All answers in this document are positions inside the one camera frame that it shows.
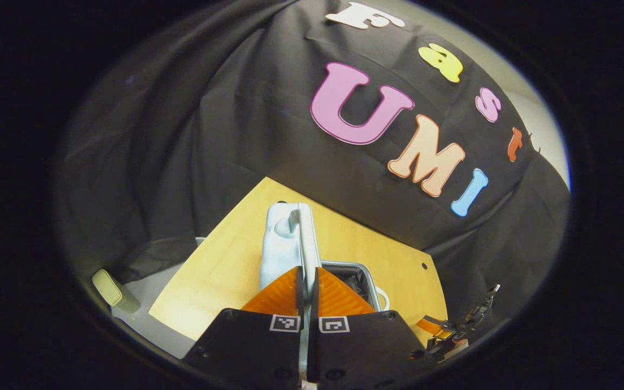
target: letter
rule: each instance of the letter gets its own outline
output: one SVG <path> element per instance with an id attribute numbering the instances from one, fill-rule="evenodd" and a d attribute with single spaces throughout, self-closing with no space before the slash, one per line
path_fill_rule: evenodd
<path id="1" fill-rule="evenodd" d="M 481 88 L 480 96 L 476 96 L 476 108 L 490 123 L 497 121 L 498 111 L 502 109 L 500 99 L 490 89 Z"/>
<path id="2" fill-rule="evenodd" d="M 430 48 L 421 47 L 418 54 L 428 64 L 440 69 L 440 73 L 451 82 L 459 82 L 459 74 L 464 70 L 464 65 L 449 50 L 438 44 L 431 43 Z"/>
<path id="3" fill-rule="evenodd" d="M 471 179 L 471 183 L 466 188 L 466 191 L 461 195 L 459 200 L 455 200 L 451 203 L 451 211 L 459 217 L 466 217 L 471 203 L 473 203 L 480 191 L 487 185 L 488 177 L 483 171 L 475 168 L 475 170 L 473 170 L 473 179 Z"/>
<path id="4" fill-rule="evenodd" d="M 438 197 L 444 183 L 458 163 L 464 160 L 466 153 L 461 146 L 454 143 L 437 153 L 440 127 L 423 114 L 418 114 L 415 121 L 418 123 L 418 128 L 411 142 L 408 143 L 401 156 L 389 161 L 387 166 L 394 175 L 407 178 L 411 174 L 411 164 L 417 160 L 413 171 L 413 182 L 418 183 L 431 173 L 420 187 L 431 197 Z"/>
<path id="5" fill-rule="evenodd" d="M 368 7 L 367 5 L 352 2 L 349 2 L 349 4 L 351 6 L 341 12 L 337 14 L 327 14 L 325 17 L 328 20 L 333 20 L 334 22 L 339 22 L 362 30 L 368 28 L 365 24 L 365 20 L 369 20 L 370 24 L 374 27 L 385 27 L 389 25 L 389 22 L 398 25 L 398 27 L 404 27 L 406 25 L 403 20 L 372 7 Z"/>
<path id="6" fill-rule="evenodd" d="M 312 98 L 310 114 L 323 131 L 349 144 L 364 145 L 376 141 L 402 109 L 413 109 L 411 98 L 396 88 L 379 87 L 383 98 L 362 126 L 353 126 L 341 118 L 341 108 L 357 86 L 369 83 L 369 76 L 338 62 L 327 64 L 329 74 Z"/>
<path id="7" fill-rule="evenodd" d="M 511 162 L 517 161 L 517 149 L 522 148 L 524 143 L 522 142 L 522 132 L 518 128 L 512 128 L 512 140 L 510 140 L 510 146 L 507 147 L 507 155 L 510 157 Z"/>

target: white plastic container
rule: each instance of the white plastic container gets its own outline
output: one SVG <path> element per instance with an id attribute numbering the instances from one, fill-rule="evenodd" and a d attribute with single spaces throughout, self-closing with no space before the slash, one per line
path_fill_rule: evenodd
<path id="1" fill-rule="evenodd" d="M 322 266 L 312 209 L 307 203 L 275 203 L 266 215 L 259 288 L 297 266 L 311 296 L 315 268 Z"/>

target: orange gripper pad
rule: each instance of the orange gripper pad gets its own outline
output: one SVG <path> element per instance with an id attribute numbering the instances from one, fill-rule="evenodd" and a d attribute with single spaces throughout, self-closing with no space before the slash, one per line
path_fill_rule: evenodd
<path id="1" fill-rule="evenodd" d="M 296 277 L 295 266 L 264 287 L 242 309 L 254 313 L 297 316 Z"/>
<path id="2" fill-rule="evenodd" d="M 319 313 L 321 317 L 353 316 L 375 310 L 341 279 L 331 272 L 319 270 Z"/>

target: black cloth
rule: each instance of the black cloth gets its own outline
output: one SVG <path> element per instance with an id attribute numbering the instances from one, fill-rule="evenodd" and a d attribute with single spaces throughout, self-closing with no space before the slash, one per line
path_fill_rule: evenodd
<path id="1" fill-rule="evenodd" d="M 79 277 L 105 267 L 129 282 L 183 261 L 194 237 L 208 235 L 268 176 L 432 254 L 451 319 L 479 303 L 491 281 L 503 285 L 501 318 L 520 308 L 521 294 L 533 291 L 555 257 L 569 196 L 562 179 L 526 137 L 510 162 L 512 127 L 527 129 L 460 49 L 409 20 L 361 30 L 324 19 L 346 7 L 219 4 L 141 45 L 92 89 L 62 144 L 55 187 L 62 240 Z M 419 57 L 429 43 L 460 59 L 460 82 Z M 374 143 L 333 138 L 310 116 L 328 62 L 371 78 L 341 111 L 349 123 L 369 118 L 383 85 L 406 93 L 414 108 Z M 482 87 L 502 103 L 496 123 L 475 108 Z M 436 198 L 387 168 L 414 135 L 418 114 L 440 126 L 440 150 L 455 142 L 466 153 Z M 459 217 L 451 203 L 475 168 L 489 184 Z"/>

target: wooden tabletop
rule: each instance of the wooden tabletop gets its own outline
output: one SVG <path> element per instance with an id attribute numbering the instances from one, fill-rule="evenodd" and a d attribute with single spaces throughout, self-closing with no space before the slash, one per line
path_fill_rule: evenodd
<path id="1" fill-rule="evenodd" d="M 197 340 L 224 308 L 239 309 L 257 292 L 267 210 L 275 202 L 307 203 L 322 260 L 365 265 L 423 344 L 432 335 L 414 324 L 424 315 L 446 319 L 446 304 L 433 260 L 354 222 L 314 200 L 264 178 L 221 220 L 183 264 L 149 314 Z M 379 297 L 384 306 L 384 299 Z"/>

